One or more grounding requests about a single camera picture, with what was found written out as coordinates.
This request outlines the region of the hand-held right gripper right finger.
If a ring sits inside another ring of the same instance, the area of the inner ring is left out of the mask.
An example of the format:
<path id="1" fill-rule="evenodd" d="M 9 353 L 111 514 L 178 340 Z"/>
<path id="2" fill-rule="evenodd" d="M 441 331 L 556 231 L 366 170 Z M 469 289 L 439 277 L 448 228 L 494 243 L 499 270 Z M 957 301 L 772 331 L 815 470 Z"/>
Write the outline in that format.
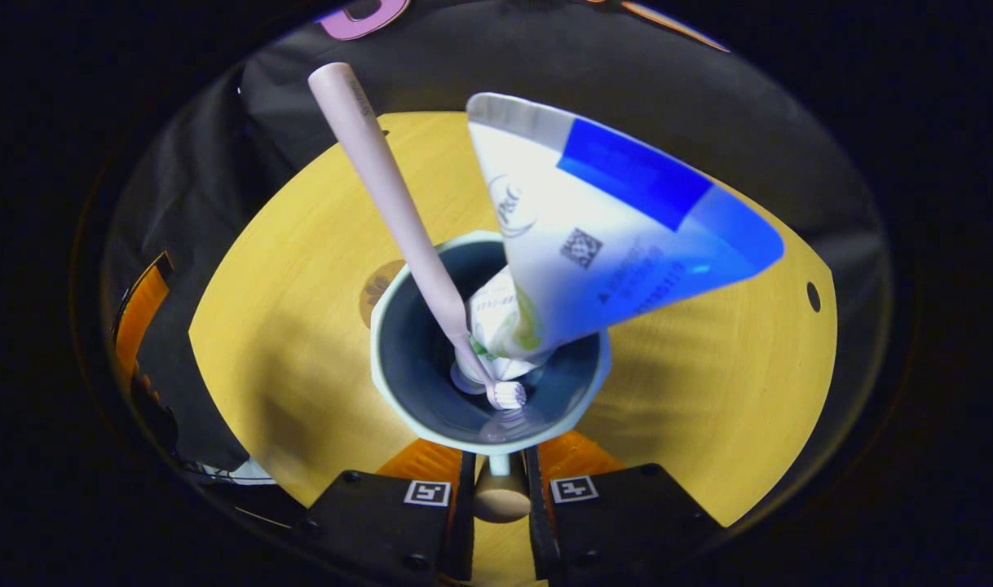
<path id="1" fill-rule="evenodd" d="M 669 584 L 722 528 L 656 463 L 625 466 L 578 431 L 525 452 L 535 575 L 551 584 Z"/>

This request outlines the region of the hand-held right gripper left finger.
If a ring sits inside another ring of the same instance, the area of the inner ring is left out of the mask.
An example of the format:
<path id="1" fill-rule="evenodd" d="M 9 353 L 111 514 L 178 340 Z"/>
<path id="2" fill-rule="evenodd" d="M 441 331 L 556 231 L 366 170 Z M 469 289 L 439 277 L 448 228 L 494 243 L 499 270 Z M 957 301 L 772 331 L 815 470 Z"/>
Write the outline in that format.
<path id="1" fill-rule="evenodd" d="M 344 470 L 300 535 L 358 584 L 460 584 L 473 576 L 475 454 L 415 439 L 376 472 Z"/>

